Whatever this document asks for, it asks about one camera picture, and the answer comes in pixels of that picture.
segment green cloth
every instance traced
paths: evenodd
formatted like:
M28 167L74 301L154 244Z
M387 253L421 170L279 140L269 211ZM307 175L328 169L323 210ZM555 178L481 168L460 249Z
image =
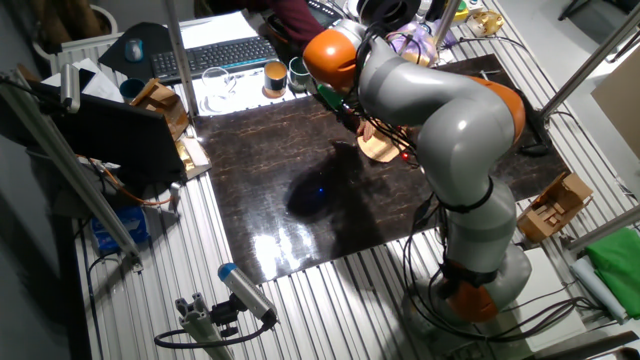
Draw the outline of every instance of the green cloth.
M640 237L623 228L587 247L596 274L630 317L640 319Z

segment mug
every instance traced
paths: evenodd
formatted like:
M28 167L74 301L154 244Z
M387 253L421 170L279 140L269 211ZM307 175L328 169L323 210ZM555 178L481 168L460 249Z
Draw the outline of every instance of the mug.
M287 66L280 61L271 61L264 66L264 92L268 97L284 95L287 85Z

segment cardboard box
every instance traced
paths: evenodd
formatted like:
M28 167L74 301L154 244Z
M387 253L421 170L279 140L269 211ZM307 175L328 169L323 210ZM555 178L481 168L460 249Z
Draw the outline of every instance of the cardboard box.
M518 228L538 243L567 225L591 202L592 193L578 175L562 173L520 214Z
M131 105L163 114L173 141L177 141L189 125L189 118L180 101L180 96L159 81L159 79L149 80L140 94L133 99Z

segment dark wooden board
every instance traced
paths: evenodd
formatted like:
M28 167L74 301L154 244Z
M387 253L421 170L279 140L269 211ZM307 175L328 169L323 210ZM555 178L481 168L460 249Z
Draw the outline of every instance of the dark wooden board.
M442 70L513 86L495 56ZM407 236L430 194L419 170L399 157L375 163L315 98L196 121L233 260L263 282ZM518 200L538 194L567 167L555 149L531 158L528 129L491 172Z

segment slotted aluminum surface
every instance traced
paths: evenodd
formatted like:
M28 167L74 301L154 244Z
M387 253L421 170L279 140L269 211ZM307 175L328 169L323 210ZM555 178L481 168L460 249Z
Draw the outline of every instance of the slotted aluminum surface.
M504 14L493 0L489 9ZM497 34L524 43L506 19ZM456 37L473 37L466 25L453 28ZM56 56L52 70L67 62L97 59L116 40L83 41L68 46ZM524 91L534 107L542 107L557 87L535 59L518 46L497 40L455 46L456 60L495 53L513 82ZM99 65L120 84L126 77ZM184 96L179 86L174 88ZM571 113L563 105L559 110ZM629 210L633 203L615 182L615 171L581 123L554 115L549 132L569 168L594 190L591 204L565 227L562 234L577 238ZM166 199L168 192L157 194ZM226 301L229 291L217 279L218 267L231 262L231 255L209 175L187 183L180 191L177 212L168 206L146 208L152 239L140 246L144 271L134 273L127 261L104 261L90 276L86 269L97 257L86 231L76 239L78 267L85 299L86 318L94 359L206 359L202 350L173 351L158 348L155 335L179 329L174 300L201 292L209 304ZM522 211L530 200L517 204ZM423 344L408 336L400 317L401 254L404 239L331 261L259 286L279 311L280 324L250 342L233 345L237 359L425 359ZM514 242L522 241L517 233ZM420 277L437 269L442 248L432 232L418 235L413 261ZM542 246L563 281L572 279L558 235ZM585 296L579 286L569 288L572 296ZM240 335L253 333L260 324L240 314ZM174 337L186 342L186 336Z

